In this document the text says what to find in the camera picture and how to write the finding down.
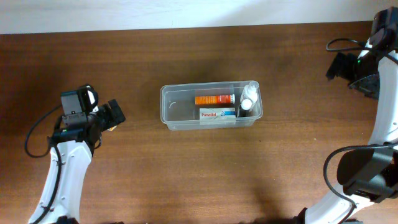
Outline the small gold-lid jar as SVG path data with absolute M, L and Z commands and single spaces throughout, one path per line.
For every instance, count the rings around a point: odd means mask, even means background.
M 117 127 L 117 126 L 113 126 L 113 127 L 109 128 L 109 129 L 107 129 L 107 130 L 108 130 L 108 131 L 113 131 L 114 129 L 116 129 L 116 127 Z

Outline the white Panadol medicine box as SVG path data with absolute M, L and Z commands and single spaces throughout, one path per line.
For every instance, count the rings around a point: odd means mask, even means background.
M 223 124 L 234 123 L 236 120 L 235 108 L 200 108 L 200 124 Z

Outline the orange tablet tube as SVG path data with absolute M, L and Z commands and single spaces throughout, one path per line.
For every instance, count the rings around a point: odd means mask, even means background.
M 211 96 L 196 96 L 196 105 L 222 105 L 233 104 L 235 102 L 235 95 L 211 95 Z

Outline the white spray bottle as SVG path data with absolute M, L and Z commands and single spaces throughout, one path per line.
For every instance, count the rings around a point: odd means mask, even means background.
M 258 88 L 259 88 L 259 84 L 256 81 L 251 81 L 249 82 L 248 85 L 246 85 L 243 89 L 243 92 L 241 94 L 240 97 L 240 103 L 244 100 L 244 99 L 250 99 L 252 101 L 252 106 L 250 111 L 254 108 L 254 105 L 257 103 L 258 98 L 259 98 L 259 94 L 258 94 Z

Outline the black bottle white cap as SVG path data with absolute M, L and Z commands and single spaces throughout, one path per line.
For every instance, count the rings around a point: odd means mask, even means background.
M 244 99 L 239 106 L 237 117 L 238 118 L 247 117 L 249 114 L 249 110 L 251 109 L 251 106 L 252 106 L 252 101 L 250 99 Z

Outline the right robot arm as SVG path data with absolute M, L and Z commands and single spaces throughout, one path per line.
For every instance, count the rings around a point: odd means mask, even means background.
M 397 8 L 374 16 L 366 42 L 326 50 L 336 53 L 326 77 L 344 78 L 350 89 L 376 99 L 376 121 L 366 145 L 342 147 L 326 158 L 329 192 L 291 223 L 352 223 L 361 209 L 397 198 Z

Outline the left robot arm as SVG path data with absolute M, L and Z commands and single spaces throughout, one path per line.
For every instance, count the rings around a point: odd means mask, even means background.
M 89 85 L 60 95 L 63 110 L 47 138 L 50 167 L 42 195 L 29 223 L 78 223 L 83 183 L 102 133 L 125 122 L 116 100 L 99 105 Z

